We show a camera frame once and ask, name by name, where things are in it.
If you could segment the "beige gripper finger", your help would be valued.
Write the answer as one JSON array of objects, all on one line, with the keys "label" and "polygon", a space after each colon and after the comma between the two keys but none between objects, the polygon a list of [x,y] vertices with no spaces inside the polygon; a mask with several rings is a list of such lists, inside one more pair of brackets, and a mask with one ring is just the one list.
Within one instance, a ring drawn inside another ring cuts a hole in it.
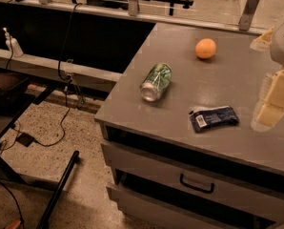
[{"label": "beige gripper finger", "polygon": [[258,36],[250,45],[250,48],[255,51],[264,52],[271,44],[274,27],[270,27],[260,36]]},{"label": "beige gripper finger", "polygon": [[267,73],[259,91],[251,127],[257,132],[271,130],[284,116],[284,67]]}]

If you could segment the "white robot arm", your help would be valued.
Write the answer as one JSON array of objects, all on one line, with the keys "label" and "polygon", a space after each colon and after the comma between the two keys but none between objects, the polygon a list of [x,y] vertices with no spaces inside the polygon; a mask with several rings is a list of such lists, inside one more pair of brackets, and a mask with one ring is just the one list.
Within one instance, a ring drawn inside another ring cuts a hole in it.
[{"label": "white robot arm", "polygon": [[250,48],[260,52],[269,50],[271,59],[282,66],[276,73],[265,75],[251,121],[255,131],[267,132],[284,116],[284,13]]}]

